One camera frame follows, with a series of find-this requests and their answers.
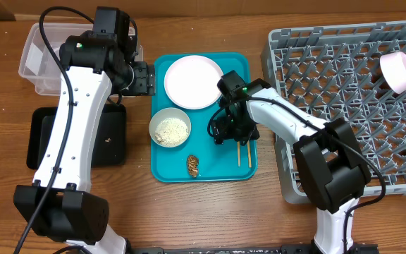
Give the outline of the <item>pink round plate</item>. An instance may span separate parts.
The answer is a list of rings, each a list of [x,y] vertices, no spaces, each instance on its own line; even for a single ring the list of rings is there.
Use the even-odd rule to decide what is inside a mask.
[[[168,98],[184,109],[204,109],[214,104],[221,92],[217,87],[223,71],[208,57],[189,55],[167,69],[164,88]]]

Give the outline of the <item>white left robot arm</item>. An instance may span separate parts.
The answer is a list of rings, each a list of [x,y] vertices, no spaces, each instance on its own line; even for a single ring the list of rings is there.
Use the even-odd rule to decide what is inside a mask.
[[[130,253],[128,239],[109,226],[107,200],[91,194],[91,162],[100,118],[112,95],[152,96],[154,67],[136,61],[135,21],[100,6],[92,29],[70,36],[51,56],[61,72],[61,95],[49,143],[29,186],[13,202],[26,232],[82,253]]]

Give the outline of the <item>small pink bowl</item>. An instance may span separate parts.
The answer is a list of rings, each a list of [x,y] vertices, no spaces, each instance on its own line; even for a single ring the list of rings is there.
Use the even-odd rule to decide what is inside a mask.
[[[381,72],[391,90],[401,94],[406,91],[406,54],[393,52],[380,57]]]

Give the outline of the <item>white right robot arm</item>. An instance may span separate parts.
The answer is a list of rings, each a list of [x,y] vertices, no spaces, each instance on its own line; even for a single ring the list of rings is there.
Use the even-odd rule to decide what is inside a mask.
[[[235,71],[221,76],[219,110],[208,133],[220,145],[246,145],[259,138],[257,124],[272,130],[293,149],[300,183],[317,208],[317,230],[308,253],[361,253],[351,237],[352,209],[371,174],[350,124],[305,113],[262,79],[246,83]]]

